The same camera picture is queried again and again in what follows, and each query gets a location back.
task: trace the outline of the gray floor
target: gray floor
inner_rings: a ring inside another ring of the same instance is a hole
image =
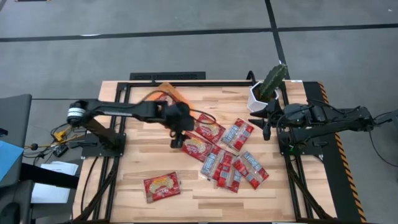
[[[279,27],[398,21],[394,0],[271,2]],[[0,37],[233,27],[270,27],[264,1],[8,0],[0,12]],[[323,82],[333,105],[364,105],[372,114],[397,108],[398,29],[284,32],[280,38],[291,78]],[[130,72],[199,70],[208,79],[241,79],[253,70],[261,79],[277,63],[271,33],[0,43],[0,97],[96,98],[102,80],[127,80]],[[34,100],[27,143],[48,143],[70,103]],[[383,126],[373,138],[380,153],[398,164],[396,133]],[[377,157],[366,133],[341,137],[366,218],[396,223],[397,169]],[[79,150],[70,150],[62,160],[79,157]],[[67,218],[65,211],[38,223]]]

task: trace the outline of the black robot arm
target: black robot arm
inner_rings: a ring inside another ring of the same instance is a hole
[[[273,101],[270,107],[251,113],[252,116],[267,118],[267,121],[250,119],[250,122],[263,129],[264,140],[269,140],[271,127],[277,128],[281,142],[298,144],[310,138],[324,136],[340,131],[370,131],[375,123],[367,108],[337,109],[330,105],[287,105],[283,110],[279,102]],[[279,131],[289,128],[289,132]]]
[[[171,142],[173,148],[182,147],[186,138],[182,132],[192,131],[194,125],[190,108],[183,102],[170,106],[166,101],[141,101],[132,104],[79,100],[72,103],[68,110],[68,124],[72,127],[86,128],[110,150],[121,144],[119,134],[97,122],[94,117],[98,115],[132,117],[147,123],[160,123],[169,128],[170,136],[175,138]]]

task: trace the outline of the wooden table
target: wooden table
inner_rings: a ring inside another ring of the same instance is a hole
[[[286,81],[289,103],[306,103],[303,83]],[[117,82],[103,82],[99,100],[114,101]],[[154,87],[132,88],[130,103],[138,102]],[[229,129],[237,118],[250,118],[247,109],[249,87],[177,87],[195,108],[212,114],[217,122]],[[109,126],[110,117],[96,118]],[[126,120],[126,150],[120,160],[111,222],[266,222],[294,221],[294,210],[284,158],[279,153],[275,130],[271,140],[264,141],[262,130],[255,128],[243,149],[248,150],[264,166],[269,178],[257,190],[242,178],[239,192],[217,189],[202,178],[203,163],[169,147],[169,130],[159,124]],[[302,156],[309,191],[327,213],[336,216],[323,164],[313,156]],[[94,196],[100,178],[102,158],[98,159],[88,182],[85,206]],[[80,214],[84,184],[93,159],[83,163],[76,192],[73,214]],[[146,203],[143,179],[177,171],[182,180],[180,195]],[[301,192],[301,214],[305,207]],[[104,217],[106,199],[102,200],[100,217]]]

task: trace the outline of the red snack packet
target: red snack packet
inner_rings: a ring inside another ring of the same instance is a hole
[[[240,151],[243,144],[248,140],[248,137],[253,132],[253,129],[253,126],[238,118],[221,141],[229,147]]]
[[[210,142],[217,144],[225,132],[225,128],[217,123],[203,124],[201,122],[212,123],[213,120],[208,116],[201,114],[198,121],[195,123],[195,131]]]
[[[223,161],[221,163],[221,173],[218,178],[217,187],[226,187],[226,182],[228,180],[229,172],[231,170],[231,164],[233,160],[232,153],[224,153]]]
[[[194,135],[193,133],[186,132],[185,134],[189,136],[190,139],[184,141],[182,151],[202,162],[205,161],[207,155],[213,148],[212,143]]]
[[[176,172],[146,179],[144,180],[144,188],[147,203],[155,202],[181,193],[180,181],[178,180]]]
[[[167,104],[173,105],[175,103],[174,99],[172,97],[170,97],[169,95],[162,93],[158,98],[156,98],[155,100],[159,100],[159,101],[167,101]]]
[[[232,165],[250,182],[254,189],[257,189],[269,177],[266,170],[247,151],[239,155]]]
[[[201,168],[201,173],[209,179],[218,180],[221,169],[223,168],[222,160],[225,150],[219,146],[214,146]]]
[[[239,190],[239,185],[241,183],[241,177],[241,173],[232,166],[231,171],[229,172],[226,188],[230,191],[237,193]]]

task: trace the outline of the white pot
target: white pot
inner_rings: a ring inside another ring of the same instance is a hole
[[[254,96],[254,93],[253,93],[253,89],[256,86],[260,85],[261,83],[262,82],[257,82],[252,88],[250,88],[250,95],[249,95],[249,99],[248,99],[248,109],[250,112],[262,110],[268,105],[268,103],[264,103],[264,102],[256,100],[256,97]],[[279,94],[276,90],[274,90],[274,92],[276,95],[275,99],[278,100]]]

